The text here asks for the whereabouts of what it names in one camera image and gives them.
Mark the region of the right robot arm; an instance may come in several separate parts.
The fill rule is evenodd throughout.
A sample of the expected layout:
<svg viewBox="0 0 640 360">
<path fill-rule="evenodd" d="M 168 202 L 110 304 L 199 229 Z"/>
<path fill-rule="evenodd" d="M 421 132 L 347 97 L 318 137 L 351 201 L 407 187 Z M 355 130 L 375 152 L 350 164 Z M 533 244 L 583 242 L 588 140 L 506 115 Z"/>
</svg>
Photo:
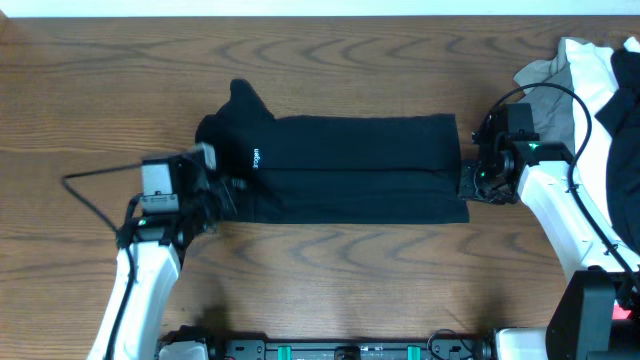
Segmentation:
<svg viewBox="0 0 640 360">
<path fill-rule="evenodd" d="M 492 205 L 520 202 L 534 214 L 568 285 L 548 325 L 502 328 L 480 359 L 636 359 L 639 256 L 609 227 L 562 142 L 541 140 L 527 103 L 494 106 L 473 133 L 458 195 Z"/>
</svg>

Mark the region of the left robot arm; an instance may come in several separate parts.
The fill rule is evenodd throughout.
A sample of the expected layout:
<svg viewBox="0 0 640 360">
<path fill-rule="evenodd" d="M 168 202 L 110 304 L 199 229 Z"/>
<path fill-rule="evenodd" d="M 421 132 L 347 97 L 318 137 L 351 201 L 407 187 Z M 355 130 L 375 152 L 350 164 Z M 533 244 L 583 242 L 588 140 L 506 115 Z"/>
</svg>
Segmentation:
<svg viewBox="0 0 640 360">
<path fill-rule="evenodd" d="M 152 359 L 174 284 L 194 238 L 235 212 L 210 151 L 146 159 L 143 191 L 116 230 L 117 272 L 90 359 Z"/>
</svg>

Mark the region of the black polo shirt with logo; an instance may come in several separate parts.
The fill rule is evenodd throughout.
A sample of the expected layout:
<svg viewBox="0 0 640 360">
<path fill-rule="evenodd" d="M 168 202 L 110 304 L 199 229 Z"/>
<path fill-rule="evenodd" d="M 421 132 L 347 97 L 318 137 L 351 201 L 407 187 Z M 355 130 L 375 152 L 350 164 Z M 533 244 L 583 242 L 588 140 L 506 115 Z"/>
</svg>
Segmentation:
<svg viewBox="0 0 640 360">
<path fill-rule="evenodd" d="M 200 122 L 230 186 L 230 220 L 269 224 L 466 223 L 452 114 L 275 118 L 251 84 Z"/>
</svg>

